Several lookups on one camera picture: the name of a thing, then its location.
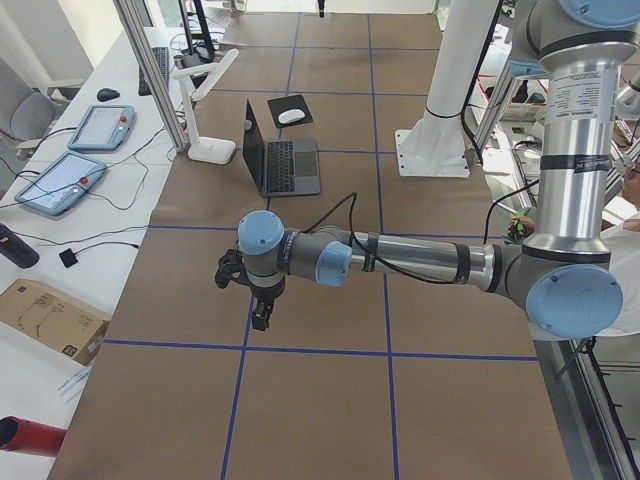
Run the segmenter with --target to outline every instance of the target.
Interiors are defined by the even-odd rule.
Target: laptop screen
[[[247,100],[247,114],[244,119],[244,140],[242,143],[242,156],[249,167],[253,181],[258,190],[262,190],[263,166],[264,166],[264,140],[258,128],[258,122],[253,114],[253,109]]]

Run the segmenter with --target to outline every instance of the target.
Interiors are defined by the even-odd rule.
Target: power adapter
[[[76,254],[73,253],[70,248],[67,248],[64,252],[60,252],[58,256],[66,268],[78,263],[78,257],[76,257]]]

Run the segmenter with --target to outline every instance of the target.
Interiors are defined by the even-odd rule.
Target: red cylinder
[[[67,431],[16,417],[0,420],[0,450],[55,457]]]

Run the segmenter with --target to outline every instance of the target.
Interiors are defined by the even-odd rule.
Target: black cylinder
[[[9,228],[0,223],[0,254],[7,257],[20,268],[33,267],[40,255]]]

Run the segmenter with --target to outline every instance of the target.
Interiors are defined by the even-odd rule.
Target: laptop
[[[317,142],[310,138],[265,142],[249,100],[242,156],[263,197],[320,193]]]

